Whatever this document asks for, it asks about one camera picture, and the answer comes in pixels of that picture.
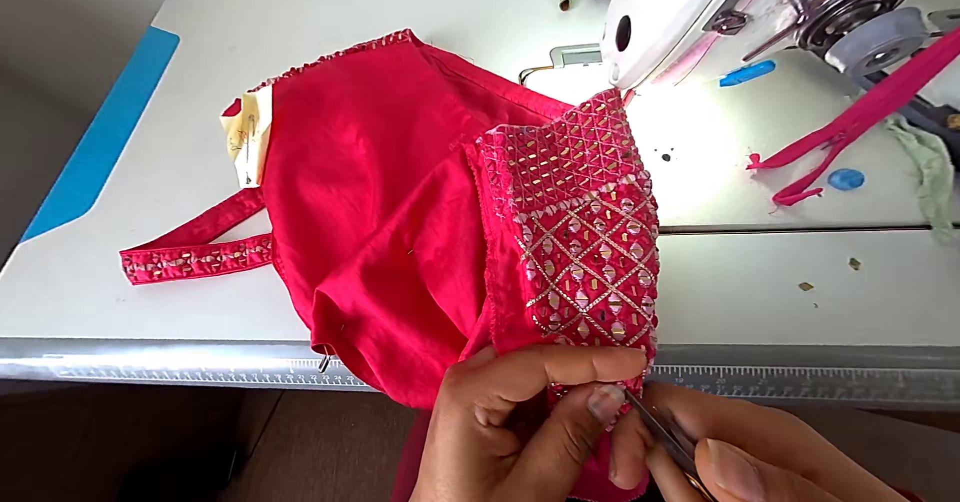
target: embroidery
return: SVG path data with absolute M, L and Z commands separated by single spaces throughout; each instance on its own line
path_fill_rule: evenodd
M 269 234 L 230 243 L 132 249 L 120 253 L 126 278 L 134 285 L 233 273 L 273 260 Z
M 493 212 L 516 225 L 544 337 L 580 345 L 657 344 L 657 202 L 616 90 L 544 127 L 478 140 Z
M 253 92 L 262 90 L 263 88 L 266 88 L 267 86 L 272 86 L 273 84 L 275 84 L 276 82 L 284 78 L 290 78 L 291 76 L 296 76 L 298 74 L 301 74 L 307 68 L 310 68 L 312 66 L 318 66 L 319 64 L 330 61 L 331 59 L 336 59 L 342 56 L 347 56 L 350 54 L 355 54 L 355 53 L 363 52 L 366 50 L 376 50 L 378 47 L 386 46 L 388 44 L 398 44 L 401 42 L 414 42 L 415 40 L 416 40 L 416 37 L 414 37 L 413 31 L 410 31 L 409 29 L 402 29 L 400 31 L 390 33 L 390 35 L 387 35 L 386 37 L 383 37 L 380 39 L 374 39 L 373 41 L 362 42 L 360 44 L 356 44 L 350 48 L 347 48 L 346 50 L 340 50 L 332 54 L 319 57 L 317 61 L 313 63 L 304 64 L 303 66 L 295 66 L 290 70 L 284 72 L 280 76 L 270 78 L 269 80 L 263 82 L 259 86 L 247 92 L 253 93 Z

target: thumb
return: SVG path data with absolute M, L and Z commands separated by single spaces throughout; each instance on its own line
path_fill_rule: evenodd
M 625 397 L 617 385 L 580 385 L 560 399 L 520 453 L 510 483 L 537 500 L 564 500 Z
M 809 479 L 720 440 L 697 444 L 697 473 L 719 502 L 840 502 Z

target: dark floor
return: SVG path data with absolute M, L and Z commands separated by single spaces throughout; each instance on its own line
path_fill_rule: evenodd
M 220 502 L 388 500 L 417 414 L 385 395 L 332 391 L 251 391 L 243 409 L 255 448 Z
M 792 411 L 888 483 L 926 502 L 960 500 L 960 434 L 859 410 Z M 955 412 L 899 415 L 960 431 Z M 79 385 L 8 394 L 0 500 L 113 502 L 138 463 L 224 446 L 247 459 L 217 502 L 388 500 L 415 416 L 375 393 Z

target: blue edge strip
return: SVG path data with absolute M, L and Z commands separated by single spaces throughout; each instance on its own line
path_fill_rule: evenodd
M 90 211 L 179 44 L 177 35 L 147 28 L 21 242 Z

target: fingernail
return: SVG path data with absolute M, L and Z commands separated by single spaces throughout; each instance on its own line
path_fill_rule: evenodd
M 726 442 L 708 438 L 714 481 L 744 502 L 763 502 L 763 484 L 757 468 Z
M 607 423 L 617 417 L 617 412 L 626 400 L 623 388 L 619 385 L 601 385 L 586 399 L 586 407 L 597 419 Z

